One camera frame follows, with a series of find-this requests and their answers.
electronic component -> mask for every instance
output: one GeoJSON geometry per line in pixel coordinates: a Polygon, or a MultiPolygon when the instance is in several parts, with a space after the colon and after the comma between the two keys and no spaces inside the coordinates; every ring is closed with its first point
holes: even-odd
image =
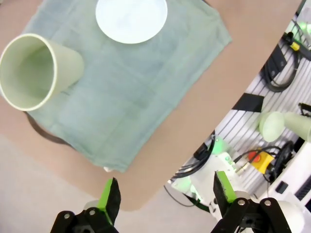
{"type": "Polygon", "coordinates": [[[264,96],[244,93],[232,109],[261,113],[263,99],[264,96]]]}
{"type": "Polygon", "coordinates": [[[272,157],[267,152],[261,152],[257,157],[259,157],[259,160],[257,159],[257,162],[255,160],[252,162],[252,165],[254,168],[256,168],[260,173],[265,174],[268,165],[274,160],[274,157],[272,157]]]}
{"type": "Polygon", "coordinates": [[[276,187],[276,192],[283,194],[287,187],[288,187],[288,184],[285,183],[284,181],[281,181],[276,187]]]}

striped surface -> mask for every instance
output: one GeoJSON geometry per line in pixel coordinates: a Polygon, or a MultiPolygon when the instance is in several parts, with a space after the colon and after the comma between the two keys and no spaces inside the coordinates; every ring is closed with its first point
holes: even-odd
{"type": "MultiPolygon", "coordinates": [[[[277,83],[283,83],[290,76],[294,69],[293,53],[288,46],[280,43],[280,47],[288,61],[284,70],[276,77],[277,83]]],[[[301,59],[296,77],[289,88],[281,93],[274,93],[264,87],[260,75],[252,81],[246,90],[246,93],[265,96],[263,101],[262,112],[280,111],[299,113],[298,103],[303,102],[311,104],[311,64],[306,59],[301,59]]],[[[265,142],[260,133],[257,131],[259,113],[230,110],[222,122],[216,128],[216,134],[224,139],[234,151],[231,155],[241,154],[245,151],[276,145],[281,147],[285,141],[297,139],[297,135],[289,130],[285,130],[282,136],[274,143],[265,142]]],[[[253,194],[259,185],[265,182],[261,173],[249,166],[241,174],[243,186],[247,192],[253,194]]]]}

paper cup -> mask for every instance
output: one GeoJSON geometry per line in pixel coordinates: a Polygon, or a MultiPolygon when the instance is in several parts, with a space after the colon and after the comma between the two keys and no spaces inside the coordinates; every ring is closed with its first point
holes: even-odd
{"type": "Polygon", "coordinates": [[[311,118],[296,113],[285,113],[285,126],[307,142],[311,142],[311,118]]]}
{"type": "Polygon", "coordinates": [[[259,122],[259,131],[266,142],[277,140],[285,129],[284,116],[280,112],[262,113],[259,122]]]}
{"type": "Polygon", "coordinates": [[[37,34],[23,34],[0,58],[0,91],[14,108],[32,111],[78,81],[83,70],[76,51],[37,34]]]}

green towel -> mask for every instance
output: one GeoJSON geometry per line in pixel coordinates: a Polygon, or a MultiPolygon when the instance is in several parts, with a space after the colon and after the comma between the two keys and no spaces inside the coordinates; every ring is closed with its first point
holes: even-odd
{"type": "Polygon", "coordinates": [[[30,115],[92,163],[126,171],[231,41],[218,12],[202,0],[168,0],[167,5],[163,29],[146,42],[127,45],[99,29],[96,0],[45,0],[24,32],[78,51],[85,72],[30,115]]]}

red button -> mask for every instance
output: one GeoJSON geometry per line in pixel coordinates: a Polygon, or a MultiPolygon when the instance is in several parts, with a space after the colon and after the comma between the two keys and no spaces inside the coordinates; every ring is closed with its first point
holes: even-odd
{"type": "MultiPolygon", "coordinates": [[[[254,156],[256,156],[256,154],[257,154],[257,152],[250,152],[250,153],[248,154],[248,159],[249,159],[249,160],[253,159],[254,156]]],[[[256,158],[254,159],[253,162],[257,163],[257,162],[259,162],[259,161],[260,161],[260,154],[256,156],[256,158]]]]}

